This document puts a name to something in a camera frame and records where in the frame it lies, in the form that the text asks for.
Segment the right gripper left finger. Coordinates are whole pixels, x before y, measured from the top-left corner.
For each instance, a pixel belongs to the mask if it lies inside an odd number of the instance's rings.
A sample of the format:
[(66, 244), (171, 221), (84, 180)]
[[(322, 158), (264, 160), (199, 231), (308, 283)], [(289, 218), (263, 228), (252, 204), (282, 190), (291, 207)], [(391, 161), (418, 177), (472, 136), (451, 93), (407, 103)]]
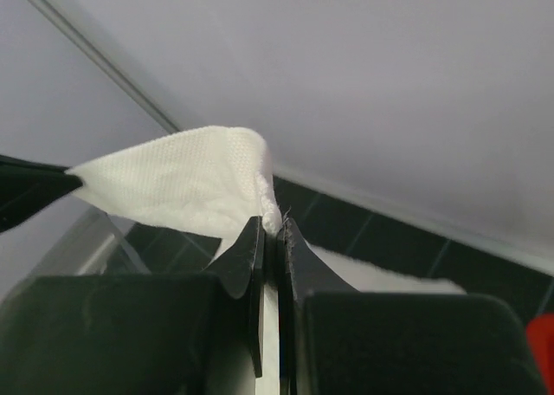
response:
[(190, 274), (36, 276), (1, 306), (4, 394), (252, 394), (262, 373), (258, 217)]

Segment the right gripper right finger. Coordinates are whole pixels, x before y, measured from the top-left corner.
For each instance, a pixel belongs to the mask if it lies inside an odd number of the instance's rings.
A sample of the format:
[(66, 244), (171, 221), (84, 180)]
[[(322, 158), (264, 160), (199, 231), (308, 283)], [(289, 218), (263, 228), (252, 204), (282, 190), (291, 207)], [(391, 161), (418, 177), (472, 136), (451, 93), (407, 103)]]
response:
[(277, 239), (285, 394), (544, 394), (517, 315), (488, 295), (360, 292)]

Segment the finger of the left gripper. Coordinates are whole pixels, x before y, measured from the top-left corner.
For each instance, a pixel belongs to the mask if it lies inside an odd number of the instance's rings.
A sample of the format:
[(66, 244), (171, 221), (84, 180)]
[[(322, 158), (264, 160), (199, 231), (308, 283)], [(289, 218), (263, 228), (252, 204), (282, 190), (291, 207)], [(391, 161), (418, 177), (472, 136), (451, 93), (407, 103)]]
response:
[(1, 156), (1, 232), (26, 222), (83, 186), (69, 168)]

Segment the large white towel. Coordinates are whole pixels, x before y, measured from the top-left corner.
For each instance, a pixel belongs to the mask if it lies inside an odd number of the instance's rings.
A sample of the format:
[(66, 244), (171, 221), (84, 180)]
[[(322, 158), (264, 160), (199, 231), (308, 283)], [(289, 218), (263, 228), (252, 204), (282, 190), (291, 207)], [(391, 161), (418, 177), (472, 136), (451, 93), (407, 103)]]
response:
[[(98, 209), (134, 222), (221, 238), (217, 259), (235, 242), (251, 217), (276, 238), (282, 215), (274, 195), (266, 141), (243, 127), (206, 126), (174, 133), (77, 165), (66, 171), (83, 186), (73, 195)], [(307, 245), (326, 268), (358, 291), (457, 294), (446, 279), (401, 275)], [(255, 394), (279, 394), (277, 291), (264, 288), (263, 369)]]

